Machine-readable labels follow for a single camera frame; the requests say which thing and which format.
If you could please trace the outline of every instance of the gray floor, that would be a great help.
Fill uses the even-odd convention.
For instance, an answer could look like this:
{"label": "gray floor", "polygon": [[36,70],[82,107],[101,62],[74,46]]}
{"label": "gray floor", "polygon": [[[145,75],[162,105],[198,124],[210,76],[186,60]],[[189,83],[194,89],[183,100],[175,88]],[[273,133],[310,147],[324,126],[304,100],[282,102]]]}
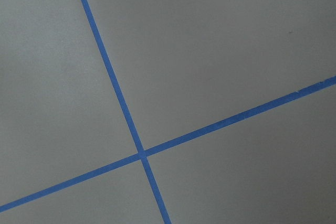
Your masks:
{"label": "gray floor", "polygon": [[[336,74],[335,0],[88,0],[144,148]],[[0,206],[135,154],[80,0],[0,0]],[[335,223],[336,88],[150,156],[172,223]],[[0,223],[163,223],[140,162]]]}

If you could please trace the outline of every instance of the gray surface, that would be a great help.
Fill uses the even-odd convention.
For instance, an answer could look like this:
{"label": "gray surface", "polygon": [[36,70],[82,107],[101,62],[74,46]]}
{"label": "gray surface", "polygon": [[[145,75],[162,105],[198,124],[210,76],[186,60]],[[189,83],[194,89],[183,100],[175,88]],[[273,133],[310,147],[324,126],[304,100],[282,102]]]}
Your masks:
{"label": "gray surface", "polygon": [[0,10],[0,205],[134,154],[80,0]]}
{"label": "gray surface", "polygon": [[88,0],[146,148],[336,73],[335,0]]}
{"label": "gray surface", "polygon": [[140,162],[0,214],[0,223],[162,223]]}
{"label": "gray surface", "polygon": [[175,224],[336,223],[336,87],[149,157]]}

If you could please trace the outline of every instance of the blue line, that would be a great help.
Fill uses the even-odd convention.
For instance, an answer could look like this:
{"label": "blue line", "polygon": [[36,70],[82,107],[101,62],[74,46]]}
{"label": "blue line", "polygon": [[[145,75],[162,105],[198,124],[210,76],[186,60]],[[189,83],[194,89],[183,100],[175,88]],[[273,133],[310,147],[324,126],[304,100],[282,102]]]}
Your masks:
{"label": "blue line", "polygon": [[207,133],[210,133],[210,132],[219,130],[221,128],[224,128],[226,126],[229,126],[231,124],[240,122],[244,119],[247,119],[247,118],[250,118],[254,115],[257,115],[257,114],[263,113],[265,111],[271,110],[273,108],[276,108],[276,107],[278,107],[280,105],[283,105],[285,103],[294,101],[296,99],[305,97],[306,95],[315,93],[319,90],[325,89],[325,88],[330,87],[330,86],[335,85],[335,84],[336,84],[336,76],[331,77],[331,78],[329,78],[327,80],[324,80],[322,82],[318,82],[316,84],[313,84],[311,86],[308,86],[308,87],[306,87],[304,89],[301,89],[299,91],[290,93],[288,95],[285,95],[285,96],[280,97],[278,99],[275,99],[273,101],[264,103],[263,105],[257,106],[255,108],[252,108],[252,109],[247,110],[245,112],[242,112],[242,113],[236,114],[234,116],[231,116],[229,118],[223,119],[219,122],[210,124],[208,126],[200,128],[200,129],[195,130],[193,132],[187,133],[183,136],[177,137],[175,139],[172,139],[170,141],[167,141],[167,142],[162,143],[160,145],[157,145],[155,147],[149,148],[148,150],[145,151],[146,156],[151,156],[155,153],[164,151],[166,149],[172,148],[172,147],[177,146],[179,144],[182,144],[182,143],[185,143],[185,142],[190,141],[192,139],[195,139],[199,136],[203,136]]}
{"label": "blue line", "polygon": [[119,83],[117,81],[117,77],[115,76],[116,74],[114,73],[114,70],[113,70],[112,64],[111,64],[111,62],[109,60],[108,54],[106,52],[104,43],[103,43],[103,41],[101,39],[101,36],[99,34],[98,27],[97,27],[96,22],[95,22],[95,20],[93,18],[93,14],[91,12],[89,3],[88,3],[87,0],[81,0],[81,2],[83,4],[83,8],[84,8],[86,16],[88,18],[91,30],[93,32],[94,38],[96,40],[97,46],[98,46],[99,51],[100,51],[100,54],[101,54],[101,56],[103,58],[103,61],[104,61],[106,70],[108,72],[108,75],[110,77],[111,83],[113,85],[114,91],[116,92],[115,94],[117,95],[117,98],[118,98],[118,101],[119,101],[122,113],[124,114],[124,117],[126,119],[128,128],[129,128],[129,130],[131,132],[131,135],[133,137],[135,146],[136,146],[136,148],[138,150],[138,154],[140,156],[143,168],[144,168],[144,170],[146,172],[149,184],[150,184],[150,186],[152,188],[152,191],[154,193],[154,197],[155,197],[155,200],[156,200],[156,202],[158,204],[161,216],[162,216],[162,218],[164,220],[164,223],[171,224],[171,221],[170,221],[168,213],[167,213],[167,209],[166,209],[166,207],[164,205],[164,202],[163,202],[162,196],[160,194],[159,188],[157,187],[158,185],[156,184],[153,172],[151,170],[151,166],[150,166],[150,164],[149,164],[149,162],[147,160],[147,157],[145,155],[145,151],[144,151],[142,143],[140,141],[138,132],[137,132],[137,130],[135,128],[135,125],[134,125],[131,113],[130,113],[130,111],[128,109],[128,106],[126,104],[125,98],[124,98],[124,96],[123,96],[123,94],[121,92]]}
{"label": "blue line", "polygon": [[67,181],[64,181],[62,183],[59,183],[57,185],[51,186],[51,187],[49,187],[47,189],[44,189],[42,191],[38,191],[38,192],[36,192],[34,194],[28,195],[28,196],[23,197],[21,199],[18,199],[18,200],[12,201],[10,203],[7,203],[5,205],[2,205],[2,206],[0,206],[0,212],[7,211],[7,210],[9,210],[11,208],[20,206],[22,204],[25,204],[25,203],[28,203],[30,201],[33,201],[35,199],[47,196],[49,194],[55,193],[55,192],[60,191],[60,190],[63,190],[65,188],[67,188],[67,187],[73,186],[73,185],[78,184],[80,182],[83,182],[85,180],[97,177],[97,176],[102,175],[104,173],[107,173],[107,172],[109,172],[111,170],[117,169],[119,167],[122,167],[124,165],[133,163],[135,161],[138,161],[139,159],[140,159],[140,157],[139,157],[138,154],[134,154],[132,156],[123,158],[123,159],[121,159],[119,161],[116,161],[114,163],[111,163],[109,165],[100,167],[100,168],[92,170],[92,171],[90,171],[88,173],[82,174],[82,175],[80,175],[78,177],[75,177],[75,178],[69,179]]}

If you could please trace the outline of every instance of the chipped blue tape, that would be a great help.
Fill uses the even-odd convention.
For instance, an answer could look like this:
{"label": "chipped blue tape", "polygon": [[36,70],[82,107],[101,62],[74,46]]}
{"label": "chipped blue tape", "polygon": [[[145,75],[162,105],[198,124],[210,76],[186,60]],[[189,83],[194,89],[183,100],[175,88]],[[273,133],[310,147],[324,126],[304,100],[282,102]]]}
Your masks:
{"label": "chipped blue tape", "polygon": [[164,205],[164,202],[163,202],[162,196],[160,194],[158,185],[157,185],[157,183],[155,181],[155,178],[154,178],[151,166],[150,166],[150,164],[149,164],[149,162],[147,160],[147,157],[145,155],[145,152],[144,152],[141,140],[139,138],[138,132],[137,132],[137,130],[135,128],[135,125],[134,125],[131,113],[130,113],[130,111],[128,109],[128,106],[126,104],[125,98],[124,98],[124,96],[123,96],[123,94],[121,92],[121,88],[119,86],[117,77],[115,76],[116,74],[114,73],[114,70],[113,70],[112,64],[111,64],[111,62],[109,60],[108,54],[106,52],[104,43],[103,43],[103,41],[101,39],[101,36],[99,34],[98,27],[97,27],[96,22],[95,22],[95,20],[93,18],[93,14],[91,12],[89,3],[88,3],[87,0],[81,0],[81,2],[83,4],[83,8],[84,8],[86,16],[88,18],[90,27],[91,27],[93,35],[94,35],[94,38],[95,38],[96,43],[98,45],[100,54],[101,54],[101,56],[103,58],[103,62],[105,64],[106,70],[107,70],[108,75],[110,77],[112,86],[114,88],[114,91],[116,92],[115,94],[117,95],[117,98],[118,98],[118,101],[119,101],[122,113],[124,114],[124,117],[126,119],[128,128],[129,128],[129,130],[131,132],[131,135],[133,137],[135,146],[136,146],[136,148],[138,150],[138,153],[139,153],[139,156],[140,156],[143,168],[144,168],[144,170],[146,172],[149,184],[150,184],[150,186],[152,188],[155,200],[156,200],[156,202],[158,204],[158,207],[159,207],[162,219],[163,219],[163,221],[164,221],[165,224],[171,224],[171,221],[170,221],[167,209],[166,209],[166,207]]}
{"label": "chipped blue tape", "polygon": [[70,186],[73,186],[75,184],[81,183],[81,182],[83,182],[85,180],[97,177],[97,176],[102,175],[104,173],[107,173],[107,172],[110,172],[112,170],[115,170],[115,169],[117,169],[119,167],[122,167],[122,166],[125,166],[127,164],[130,164],[130,163],[133,163],[135,161],[138,161],[139,159],[140,159],[140,157],[139,157],[138,154],[134,154],[132,156],[123,158],[123,159],[121,159],[119,161],[116,161],[116,162],[114,162],[112,164],[100,167],[100,168],[92,170],[92,171],[90,171],[88,173],[82,174],[82,175],[80,175],[78,177],[75,177],[75,178],[69,179],[67,181],[64,181],[62,183],[59,183],[57,185],[51,186],[51,187],[49,187],[47,189],[44,189],[42,191],[38,191],[37,193],[28,195],[28,196],[23,197],[21,199],[18,199],[18,200],[12,201],[10,203],[7,203],[5,205],[2,205],[2,206],[0,206],[0,212],[7,211],[7,210],[9,210],[11,208],[23,205],[23,204],[28,203],[30,201],[33,201],[35,199],[47,196],[49,194],[55,193],[55,192],[60,191],[60,190],[63,190],[65,188],[67,188],[67,187],[70,187]]}
{"label": "chipped blue tape", "polygon": [[244,119],[247,119],[247,118],[250,118],[254,115],[257,115],[257,114],[263,113],[265,111],[271,110],[271,109],[276,108],[278,106],[281,106],[285,103],[288,103],[288,102],[294,101],[296,99],[305,97],[306,95],[315,93],[319,90],[325,89],[325,88],[330,87],[330,86],[335,85],[335,84],[336,84],[336,76],[331,77],[331,78],[329,78],[327,80],[324,80],[322,82],[318,82],[316,84],[313,84],[311,86],[308,86],[308,87],[306,87],[304,89],[301,89],[299,91],[290,93],[288,95],[284,95],[283,97],[280,97],[278,99],[275,99],[275,100],[267,102],[267,103],[264,103],[263,105],[260,105],[260,106],[257,106],[255,108],[252,108],[250,110],[247,110],[247,111],[244,111],[242,113],[236,114],[234,116],[231,116],[231,117],[226,118],[224,120],[221,120],[219,122],[210,124],[208,126],[200,128],[196,131],[187,133],[183,136],[179,136],[179,137],[177,137],[175,139],[172,139],[170,141],[167,141],[165,143],[159,144],[155,147],[152,147],[152,148],[146,150],[145,151],[146,156],[151,156],[155,153],[164,151],[166,149],[177,146],[179,144],[183,144],[183,143],[188,142],[192,139],[195,139],[199,136],[203,136],[203,135],[208,134],[210,132],[217,131],[217,130],[219,130],[221,128],[224,128],[226,126],[229,126],[231,124],[240,122],[240,121],[242,121]]}

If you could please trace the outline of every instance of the blue tape strip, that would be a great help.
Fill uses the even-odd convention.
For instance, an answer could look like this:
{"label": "blue tape strip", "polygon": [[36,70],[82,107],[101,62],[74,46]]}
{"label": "blue tape strip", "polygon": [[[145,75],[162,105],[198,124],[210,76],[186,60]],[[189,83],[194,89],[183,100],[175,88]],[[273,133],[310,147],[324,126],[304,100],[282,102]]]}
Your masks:
{"label": "blue tape strip", "polygon": [[151,170],[151,166],[149,165],[149,162],[148,162],[147,157],[145,155],[145,151],[144,151],[142,143],[140,141],[138,132],[137,132],[137,130],[135,128],[135,125],[134,125],[131,113],[130,113],[130,111],[128,109],[128,106],[126,104],[125,98],[124,98],[124,96],[123,96],[123,94],[121,92],[119,83],[117,81],[117,77],[115,76],[116,74],[114,73],[112,64],[111,64],[111,62],[109,60],[109,57],[107,55],[105,46],[104,46],[103,41],[101,39],[101,36],[99,34],[98,27],[97,27],[96,22],[95,22],[95,20],[93,18],[93,14],[91,12],[89,3],[88,3],[87,0],[81,0],[81,2],[83,4],[83,8],[85,10],[86,16],[88,18],[90,27],[91,27],[93,35],[94,35],[94,38],[95,38],[96,43],[98,45],[100,54],[101,54],[101,56],[103,58],[103,61],[104,61],[106,70],[108,72],[108,75],[110,77],[111,83],[113,85],[114,91],[116,92],[116,95],[117,95],[117,98],[118,98],[118,101],[119,101],[122,113],[124,114],[124,117],[126,119],[128,128],[129,128],[129,130],[131,132],[131,135],[133,137],[135,146],[136,146],[136,148],[138,150],[138,153],[139,153],[139,156],[141,158],[141,161],[142,161],[142,164],[143,164],[143,168],[144,168],[144,170],[146,172],[149,184],[150,184],[150,186],[152,188],[152,191],[154,193],[154,197],[155,197],[155,200],[156,200],[156,202],[158,204],[161,216],[162,216],[162,218],[164,220],[164,223],[171,224],[171,221],[170,221],[168,213],[167,213],[167,209],[166,209],[166,207],[164,205],[164,202],[163,202],[162,196],[160,194],[159,188],[157,187],[158,185],[156,184],[155,178],[153,176],[153,172]]}
{"label": "blue tape strip", "polygon": [[97,177],[97,176],[102,175],[104,173],[107,173],[111,170],[115,170],[115,169],[117,169],[119,167],[122,167],[124,165],[127,165],[127,164],[133,163],[135,161],[138,161],[139,159],[140,159],[140,157],[139,157],[138,154],[134,154],[132,156],[123,158],[123,159],[121,159],[119,161],[116,161],[112,164],[100,167],[98,169],[92,170],[92,171],[90,171],[88,173],[85,173],[83,175],[80,175],[78,177],[75,177],[75,178],[69,179],[67,181],[64,181],[60,184],[51,186],[51,187],[49,187],[47,189],[44,189],[42,191],[38,191],[37,193],[28,195],[28,196],[23,197],[21,199],[18,199],[18,200],[12,201],[10,203],[7,203],[5,205],[2,205],[2,206],[0,206],[0,212],[7,211],[11,208],[20,206],[22,204],[33,201],[35,199],[47,196],[49,194],[55,193],[55,192],[60,191],[60,190],[63,190],[67,187],[73,186],[73,185],[78,184],[80,182],[83,182],[85,180]]}
{"label": "blue tape strip", "polygon": [[288,103],[288,102],[294,101],[296,99],[305,97],[306,95],[315,93],[319,90],[325,89],[325,88],[330,87],[330,86],[335,85],[335,84],[336,84],[336,76],[331,77],[331,78],[329,78],[327,80],[324,80],[322,82],[318,82],[316,84],[313,84],[311,86],[308,86],[308,87],[306,87],[304,89],[301,89],[299,91],[290,93],[288,95],[285,95],[285,96],[280,97],[278,99],[275,99],[273,101],[267,102],[263,105],[257,106],[255,108],[252,108],[252,109],[247,110],[245,112],[236,114],[234,116],[231,116],[231,117],[226,118],[224,120],[221,120],[219,122],[210,124],[206,127],[198,129],[196,131],[187,133],[183,136],[177,137],[175,139],[172,139],[170,141],[167,141],[167,142],[162,143],[160,145],[157,145],[155,147],[152,147],[152,148],[145,151],[146,156],[151,156],[155,153],[158,153],[158,152],[164,151],[166,149],[172,148],[172,147],[177,146],[179,144],[182,144],[182,143],[185,143],[185,142],[190,141],[192,139],[195,139],[199,136],[203,136],[207,133],[219,130],[219,129],[224,128],[226,126],[229,126],[231,124],[237,123],[237,122],[242,121],[244,119],[250,118],[254,115],[257,115],[257,114],[263,113],[265,111],[271,110],[271,109],[273,109],[275,107],[278,107],[280,105],[283,105],[285,103]]}

